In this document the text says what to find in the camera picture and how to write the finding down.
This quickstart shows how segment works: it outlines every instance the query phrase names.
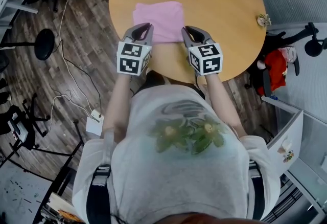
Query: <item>wooden floor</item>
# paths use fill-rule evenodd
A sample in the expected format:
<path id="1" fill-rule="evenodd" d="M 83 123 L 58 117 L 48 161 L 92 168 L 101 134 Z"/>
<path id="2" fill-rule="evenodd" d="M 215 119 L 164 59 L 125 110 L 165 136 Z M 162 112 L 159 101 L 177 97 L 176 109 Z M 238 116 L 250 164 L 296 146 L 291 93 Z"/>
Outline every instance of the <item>wooden floor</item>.
<path id="1" fill-rule="evenodd" d="M 49 3 L 38 2 L 32 5 L 39 9 L 38 14 L 21 12 L 7 41 L 34 41 L 40 30 L 49 28 L 53 30 L 56 36 L 56 45 L 58 45 L 59 26 L 65 3 L 66 0 L 59 0 L 58 13 L 51 10 L 52 1 Z M 108 0 L 70 0 L 61 34 L 66 58 L 91 75 L 100 92 L 102 112 L 104 112 L 116 78 L 115 51 L 119 39 L 110 20 Z M 16 48 L 8 50 L 6 53 L 10 59 L 10 65 L 0 74 L 0 77 L 8 81 L 12 100 L 1 105 L 0 112 L 7 111 L 12 104 L 22 107 L 23 100 L 30 101 L 32 95 L 37 92 L 36 111 L 38 114 L 49 115 L 53 98 L 58 94 L 56 91 L 71 94 L 75 103 L 88 109 L 85 97 L 79 92 L 68 74 L 60 49 L 53 53 L 47 61 L 37 60 L 33 47 Z M 100 110 L 99 97 L 90 79 L 71 64 L 68 65 L 76 82 L 88 97 L 91 107 Z M 262 103 L 254 90 L 246 90 L 243 87 L 247 82 L 247 76 L 246 73 L 243 73 L 237 78 L 225 82 L 224 85 L 232 97 L 248 133 L 258 132 L 260 124 L 273 131 L 274 108 Z M 142 78 L 133 78 L 131 88 L 134 91 L 137 90 L 142 81 Z M 51 131 L 44 138 L 37 135 L 36 143 L 50 151 L 72 152 L 79 142 L 73 124 L 75 119 L 79 120 L 80 130 L 85 140 L 90 139 L 91 137 L 85 133 L 85 112 L 67 100 L 56 99 Z M 39 123 L 39 125 L 43 130 L 49 128 L 49 122 Z M 9 142 L 14 143 L 11 134 L 0 136 L 0 149 L 4 155 L 11 152 Z M 82 148 L 71 163 L 75 169 L 77 169 L 81 151 Z M 28 151 L 25 148 L 18 153 L 20 157 L 14 155 L 14 161 L 50 179 L 56 177 L 66 160 L 66 157 Z"/>

